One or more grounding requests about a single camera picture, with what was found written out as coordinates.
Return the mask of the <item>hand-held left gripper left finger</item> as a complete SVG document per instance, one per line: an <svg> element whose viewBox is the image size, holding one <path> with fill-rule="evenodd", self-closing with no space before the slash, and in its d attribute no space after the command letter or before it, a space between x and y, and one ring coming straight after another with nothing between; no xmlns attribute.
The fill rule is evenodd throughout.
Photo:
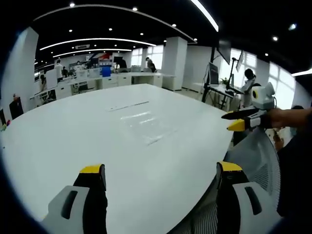
<svg viewBox="0 0 312 234"><path fill-rule="evenodd" d="M50 234L106 234L107 207L105 165L87 166L51 200L40 224Z"/></svg>

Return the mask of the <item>person's right hand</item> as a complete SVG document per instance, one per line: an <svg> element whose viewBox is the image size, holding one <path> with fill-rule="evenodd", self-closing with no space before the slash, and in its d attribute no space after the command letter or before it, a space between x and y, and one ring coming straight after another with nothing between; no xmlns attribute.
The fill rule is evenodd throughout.
<svg viewBox="0 0 312 234"><path fill-rule="evenodd" d="M292 127L292 110L271 109L267 113L273 128Z"/></svg>

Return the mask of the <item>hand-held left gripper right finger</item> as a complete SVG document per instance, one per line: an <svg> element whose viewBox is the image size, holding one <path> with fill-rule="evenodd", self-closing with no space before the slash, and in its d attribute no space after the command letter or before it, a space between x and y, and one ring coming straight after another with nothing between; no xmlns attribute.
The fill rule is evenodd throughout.
<svg viewBox="0 0 312 234"><path fill-rule="evenodd" d="M269 194L237 164L216 165L218 234L269 234L281 216Z"/></svg>

